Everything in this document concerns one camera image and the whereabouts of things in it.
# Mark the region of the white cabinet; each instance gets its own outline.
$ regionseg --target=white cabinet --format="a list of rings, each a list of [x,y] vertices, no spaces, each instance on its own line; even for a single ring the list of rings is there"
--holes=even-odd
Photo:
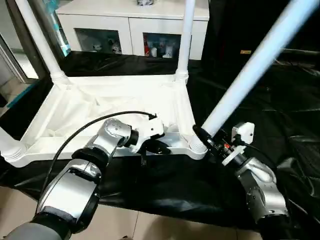
[[[185,0],[73,0],[56,12],[74,51],[177,58]],[[200,60],[209,20],[208,0],[196,0],[190,59]]]
[[[58,16],[71,50],[133,54],[127,17]]]

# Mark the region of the white pole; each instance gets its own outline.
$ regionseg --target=white pole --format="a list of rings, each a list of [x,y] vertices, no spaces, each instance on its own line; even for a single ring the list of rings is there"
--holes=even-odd
[[[296,32],[319,6],[320,0],[292,0],[284,9],[269,33],[226,91],[202,128],[212,137],[223,126],[265,71],[281,53]],[[201,141],[193,136],[189,143],[197,153],[206,151]]]
[[[70,84],[68,77],[60,69],[60,66],[51,51],[49,44],[36,20],[36,17],[28,3],[28,0],[15,0],[21,15],[32,35],[32,38],[41,53],[41,56],[50,71],[53,82]]]
[[[178,68],[175,77],[179,80],[188,81],[188,61],[190,54],[192,25],[194,22],[196,0],[185,0],[185,10],[183,16],[183,30],[181,35]]]
[[[27,147],[20,141],[13,139],[0,127],[0,152],[7,162],[15,162],[26,153]]]

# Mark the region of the tiled floor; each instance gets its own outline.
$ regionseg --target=tiled floor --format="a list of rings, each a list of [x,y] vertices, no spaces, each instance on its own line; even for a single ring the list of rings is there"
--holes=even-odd
[[[4,96],[9,104],[27,87],[29,87],[29,84],[20,83],[16,78],[12,78],[6,84],[0,87],[0,93],[2,96]],[[8,110],[7,105],[2,108],[0,107],[0,116],[2,116]]]
[[[23,193],[0,187],[0,239],[28,222],[36,201]],[[261,240],[258,233],[191,222],[171,217],[100,205],[87,230],[72,240]]]

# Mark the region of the black plastic sheet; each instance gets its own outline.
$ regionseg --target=black plastic sheet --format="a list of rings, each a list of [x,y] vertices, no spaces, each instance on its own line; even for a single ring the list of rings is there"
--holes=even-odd
[[[70,77],[173,74],[177,62],[137,56],[72,52],[62,64]],[[201,125],[237,76],[234,66],[201,67],[189,63],[187,89],[198,125]],[[225,123],[255,123],[253,145],[273,159],[277,179],[291,215],[306,233],[320,223],[320,88],[319,77],[291,66],[273,66]],[[0,118],[0,126],[20,139],[51,89],[41,80]],[[266,161],[263,155],[248,155]],[[68,160],[58,161],[53,176]],[[0,185],[37,199],[49,161],[14,168],[3,159]],[[115,158],[101,185],[101,204],[242,229],[256,226],[247,210],[240,183],[210,158],[150,156]]]

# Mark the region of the wall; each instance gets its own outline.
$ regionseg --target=wall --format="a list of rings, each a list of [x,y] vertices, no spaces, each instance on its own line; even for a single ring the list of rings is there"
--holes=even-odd
[[[23,49],[9,15],[5,0],[0,0],[0,33],[9,48]]]
[[[9,79],[13,78],[15,75],[0,55],[0,86],[4,85]]]

